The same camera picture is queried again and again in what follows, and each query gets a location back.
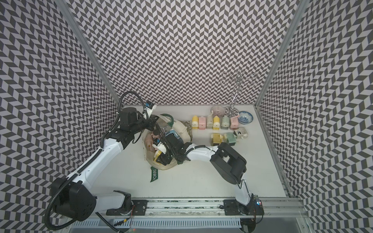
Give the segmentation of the cream canvas tote bag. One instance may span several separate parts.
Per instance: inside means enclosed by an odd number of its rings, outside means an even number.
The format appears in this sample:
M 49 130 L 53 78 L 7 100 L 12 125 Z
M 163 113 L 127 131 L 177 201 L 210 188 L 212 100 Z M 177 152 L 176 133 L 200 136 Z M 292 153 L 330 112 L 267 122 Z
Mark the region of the cream canvas tote bag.
M 192 141 L 189 121 L 180 121 L 170 114 L 150 116 L 152 124 L 142 136 L 144 160 L 151 166 L 151 182 L 160 170 L 169 170 L 187 161 L 187 147 Z

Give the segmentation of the yellow block pencil sharpener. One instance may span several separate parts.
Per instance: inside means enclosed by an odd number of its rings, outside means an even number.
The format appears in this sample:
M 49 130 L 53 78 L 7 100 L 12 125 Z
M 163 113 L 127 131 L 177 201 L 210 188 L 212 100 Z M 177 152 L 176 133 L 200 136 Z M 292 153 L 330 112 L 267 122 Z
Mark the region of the yellow block pencil sharpener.
M 192 117 L 191 126 L 192 126 L 192 129 L 198 129 L 199 128 L 199 118 L 198 118 L 197 115 L 194 115 Z

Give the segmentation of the pink rounded pencil sharpener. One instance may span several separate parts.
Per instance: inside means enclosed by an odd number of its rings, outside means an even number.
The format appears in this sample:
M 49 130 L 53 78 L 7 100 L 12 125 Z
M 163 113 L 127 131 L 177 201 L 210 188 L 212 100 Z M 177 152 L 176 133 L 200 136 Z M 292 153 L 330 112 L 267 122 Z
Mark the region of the pink rounded pencil sharpener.
M 198 118 L 198 129 L 205 130 L 207 128 L 207 118 L 205 116 L 200 116 Z

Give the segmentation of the small yellow black sharpener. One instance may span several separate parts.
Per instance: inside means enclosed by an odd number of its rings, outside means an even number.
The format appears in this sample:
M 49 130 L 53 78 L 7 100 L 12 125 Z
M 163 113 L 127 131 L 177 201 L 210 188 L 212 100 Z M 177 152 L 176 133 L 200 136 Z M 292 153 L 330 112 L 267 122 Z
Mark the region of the small yellow black sharpener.
M 211 146 L 218 146 L 222 142 L 224 142 L 223 135 L 221 135 L 219 133 L 212 133 L 211 134 L 211 136 L 210 136 L 210 144 L 211 144 Z

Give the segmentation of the white cartoon pencil sharpener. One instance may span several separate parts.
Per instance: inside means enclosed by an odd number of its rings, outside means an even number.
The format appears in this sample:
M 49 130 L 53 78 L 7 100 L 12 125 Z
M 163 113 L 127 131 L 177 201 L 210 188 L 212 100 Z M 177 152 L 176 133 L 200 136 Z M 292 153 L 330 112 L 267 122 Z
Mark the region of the white cartoon pencil sharpener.
M 213 129 L 213 115 L 212 114 L 207 116 L 206 129 Z

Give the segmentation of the yellow round pencil sharpener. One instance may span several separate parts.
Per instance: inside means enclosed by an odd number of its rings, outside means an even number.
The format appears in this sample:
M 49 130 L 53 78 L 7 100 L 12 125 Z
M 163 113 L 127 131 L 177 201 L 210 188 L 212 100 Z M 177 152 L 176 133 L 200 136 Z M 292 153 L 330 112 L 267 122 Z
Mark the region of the yellow round pencil sharpener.
M 219 130 L 220 129 L 220 117 L 215 116 L 213 118 L 213 130 Z

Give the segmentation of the mint green pencil sharpener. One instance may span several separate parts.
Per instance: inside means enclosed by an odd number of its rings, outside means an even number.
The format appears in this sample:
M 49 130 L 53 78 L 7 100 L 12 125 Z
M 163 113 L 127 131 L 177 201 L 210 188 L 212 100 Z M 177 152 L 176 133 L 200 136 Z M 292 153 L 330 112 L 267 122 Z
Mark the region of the mint green pencil sharpener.
M 230 117 L 223 116 L 221 119 L 220 128 L 224 130 L 228 130 L 230 127 Z

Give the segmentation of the green block pencil sharpener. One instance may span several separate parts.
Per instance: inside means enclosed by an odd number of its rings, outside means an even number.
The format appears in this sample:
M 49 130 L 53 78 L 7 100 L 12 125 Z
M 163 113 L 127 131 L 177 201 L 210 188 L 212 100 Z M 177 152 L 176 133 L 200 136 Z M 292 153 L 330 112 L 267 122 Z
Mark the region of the green block pencil sharpener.
M 225 143 L 229 144 L 230 146 L 234 146 L 237 143 L 234 133 L 225 133 L 223 137 Z

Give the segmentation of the pink block pencil sharpener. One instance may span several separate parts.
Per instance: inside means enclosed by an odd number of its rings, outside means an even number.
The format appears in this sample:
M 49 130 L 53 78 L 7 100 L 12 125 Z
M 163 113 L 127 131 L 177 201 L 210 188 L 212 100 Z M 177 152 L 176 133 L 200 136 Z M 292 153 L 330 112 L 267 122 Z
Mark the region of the pink block pencil sharpener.
M 233 116 L 230 118 L 230 130 L 236 130 L 239 128 L 239 116 Z

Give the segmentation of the white grey pencil sharpener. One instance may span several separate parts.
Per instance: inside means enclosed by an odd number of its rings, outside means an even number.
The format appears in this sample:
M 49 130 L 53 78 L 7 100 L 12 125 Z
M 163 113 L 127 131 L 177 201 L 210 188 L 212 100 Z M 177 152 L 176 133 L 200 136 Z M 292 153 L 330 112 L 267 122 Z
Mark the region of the white grey pencil sharpener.
M 234 135 L 238 139 L 245 139 L 248 138 L 248 132 L 244 127 L 239 127 L 234 130 Z

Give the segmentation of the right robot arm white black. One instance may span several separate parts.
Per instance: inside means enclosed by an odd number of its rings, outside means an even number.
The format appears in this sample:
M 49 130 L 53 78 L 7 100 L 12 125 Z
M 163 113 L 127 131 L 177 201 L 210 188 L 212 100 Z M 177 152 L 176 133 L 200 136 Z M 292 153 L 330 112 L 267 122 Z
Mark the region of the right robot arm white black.
M 173 160 L 178 164 L 185 161 L 209 162 L 220 176 L 235 189 L 235 200 L 224 206 L 228 215 L 263 216 L 262 201 L 254 195 L 247 185 L 246 159 L 234 150 L 228 143 L 218 145 L 196 145 L 192 142 L 183 143 L 173 134 L 153 141 L 155 155 L 153 161 L 166 166 Z

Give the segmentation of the small pink flat sharpener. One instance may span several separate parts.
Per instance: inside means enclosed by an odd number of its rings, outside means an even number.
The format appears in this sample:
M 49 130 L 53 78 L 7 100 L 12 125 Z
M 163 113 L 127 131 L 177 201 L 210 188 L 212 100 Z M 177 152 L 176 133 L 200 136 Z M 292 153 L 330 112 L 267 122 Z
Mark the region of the small pink flat sharpener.
M 144 142 L 148 151 L 155 152 L 155 148 L 153 147 L 153 137 L 151 134 L 147 134 Z

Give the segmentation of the pink ribbed bowl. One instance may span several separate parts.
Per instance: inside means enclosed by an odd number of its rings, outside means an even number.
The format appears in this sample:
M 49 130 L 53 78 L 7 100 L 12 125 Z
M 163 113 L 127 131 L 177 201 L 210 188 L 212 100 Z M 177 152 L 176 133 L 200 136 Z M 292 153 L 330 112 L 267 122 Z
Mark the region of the pink ribbed bowl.
M 225 108 L 221 105 L 215 105 L 210 109 L 212 117 L 223 117 L 225 115 Z

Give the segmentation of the silver jewelry tree stand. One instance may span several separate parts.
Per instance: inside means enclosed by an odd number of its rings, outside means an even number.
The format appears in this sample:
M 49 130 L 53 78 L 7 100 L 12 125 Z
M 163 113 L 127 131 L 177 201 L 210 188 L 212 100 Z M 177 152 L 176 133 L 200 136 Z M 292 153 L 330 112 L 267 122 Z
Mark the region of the silver jewelry tree stand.
M 239 94 L 246 86 L 257 86 L 256 79 L 258 74 L 255 72 L 246 73 L 243 70 L 235 70 L 231 72 L 223 72 L 221 75 L 221 80 L 223 84 L 228 86 L 232 98 L 230 99 L 229 105 L 225 107 L 225 114 L 228 117 L 235 117 L 238 114 L 238 110 L 235 107 Z

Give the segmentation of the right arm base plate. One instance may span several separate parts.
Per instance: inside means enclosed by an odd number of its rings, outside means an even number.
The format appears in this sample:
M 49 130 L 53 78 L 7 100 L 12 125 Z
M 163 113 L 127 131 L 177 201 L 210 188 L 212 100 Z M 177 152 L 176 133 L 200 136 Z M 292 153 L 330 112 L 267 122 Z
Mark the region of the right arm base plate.
M 253 200 L 250 200 L 247 205 L 243 205 L 234 199 L 223 200 L 223 205 L 220 206 L 224 210 L 226 216 L 263 216 L 263 206 Z

